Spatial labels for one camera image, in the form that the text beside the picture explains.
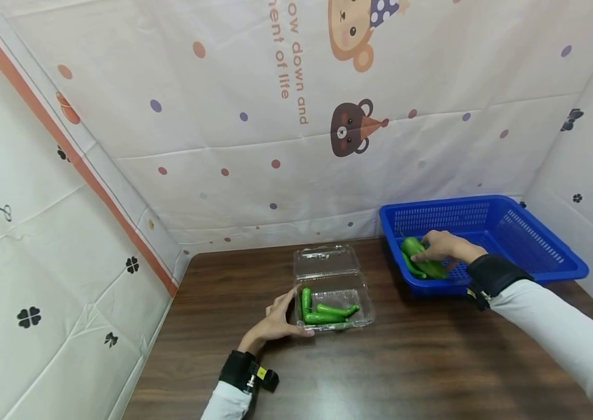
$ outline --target clear plastic container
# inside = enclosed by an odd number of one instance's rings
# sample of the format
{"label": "clear plastic container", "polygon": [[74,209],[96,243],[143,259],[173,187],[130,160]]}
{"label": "clear plastic container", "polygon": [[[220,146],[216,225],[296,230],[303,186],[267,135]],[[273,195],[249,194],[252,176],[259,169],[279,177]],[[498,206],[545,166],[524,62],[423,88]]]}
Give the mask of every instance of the clear plastic container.
{"label": "clear plastic container", "polygon": [[[369,298],[367,280],[360,271],[360,263],[350,245],[306,248],[295,252],[296,324],[315,331],[328,331],[368,326],[376,313]],[[319,303],[340,308],[357,304],[360,309],[345,323],[309,325],[301,310],[301,290],[311,289],[313,308]]]}

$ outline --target black wrist strap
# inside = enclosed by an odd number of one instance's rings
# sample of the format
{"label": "black wrist strap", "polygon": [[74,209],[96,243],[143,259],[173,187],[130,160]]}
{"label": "black wrist strap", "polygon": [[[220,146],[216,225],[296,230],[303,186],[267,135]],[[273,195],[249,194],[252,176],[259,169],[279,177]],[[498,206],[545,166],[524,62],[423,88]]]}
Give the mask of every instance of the black wrist strap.
{"label": "black wrist strap", "polygon": [[525,270],[499,255],[487,254],[477,258],[466,269],[472,282],[468,286],[468,296],[479,310],[490,308],[490,300],[518,280],[535,280]]}
{"label": "black wrist strap", "polygon": [[278,374],[266,370],[257,363],[257,358],[252,353],[231,351],[226,363],[219,374],[219,380],[251,394],[256,382],[262,388],[273,392],[280,381]]}

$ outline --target white sleeve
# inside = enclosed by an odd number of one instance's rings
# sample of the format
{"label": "white sleeve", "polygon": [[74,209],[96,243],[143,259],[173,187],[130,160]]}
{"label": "white sleeve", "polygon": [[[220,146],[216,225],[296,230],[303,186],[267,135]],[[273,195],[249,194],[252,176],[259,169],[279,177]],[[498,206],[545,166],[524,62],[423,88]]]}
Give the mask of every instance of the white sleeve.
{"label": "white sleeve", "polygon": [[217,382],[201,420],[241,420],[250,407],[252,395],[226,382]]}
{"label": "white sleeve", "polygon": [[506,288],[490,307],[534,338],[593,401],[593,320],[529,280]]}

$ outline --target orange dot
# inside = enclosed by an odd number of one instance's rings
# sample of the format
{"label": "orange dot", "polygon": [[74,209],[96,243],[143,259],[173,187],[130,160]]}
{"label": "orange dot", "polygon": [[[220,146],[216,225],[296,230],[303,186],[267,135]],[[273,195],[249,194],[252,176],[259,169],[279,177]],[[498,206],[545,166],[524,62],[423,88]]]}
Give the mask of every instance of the orange dot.
{"label": "orange dot", "polygon": [[196,57],[199,57],[199,58],[205,57],[205,47],[203,46],[203,44],[199,43],[199,41],[196,41],[194,43],[193,47],[194,47],[194,54],[196,54]]}
{"label": "orange dot", "polygon": [[70,69],[68,69],[66,65],[59,64],[58,72],[61,74],[61,76],[65,77],[66,79],[72,79],[72,72],[70,71]]}

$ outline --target wooden table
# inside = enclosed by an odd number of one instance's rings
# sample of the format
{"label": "wooden table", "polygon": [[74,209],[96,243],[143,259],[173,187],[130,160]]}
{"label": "wooden table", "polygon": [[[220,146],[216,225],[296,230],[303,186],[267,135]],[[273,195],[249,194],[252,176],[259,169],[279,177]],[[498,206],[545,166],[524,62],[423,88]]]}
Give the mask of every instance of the wooden table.
{"label": "wooden table", "polygon": [[[284,339],[262,365],[280,375],[246,419],[593,419],[593,404],[499,315],[459,297],[413,299],[381,239],[353,240],[376,322]],[[194,258],[124,419],[199,419],[227,354],[292,286],[296,247]],[[572,282],[552,288],[593,318]]]}

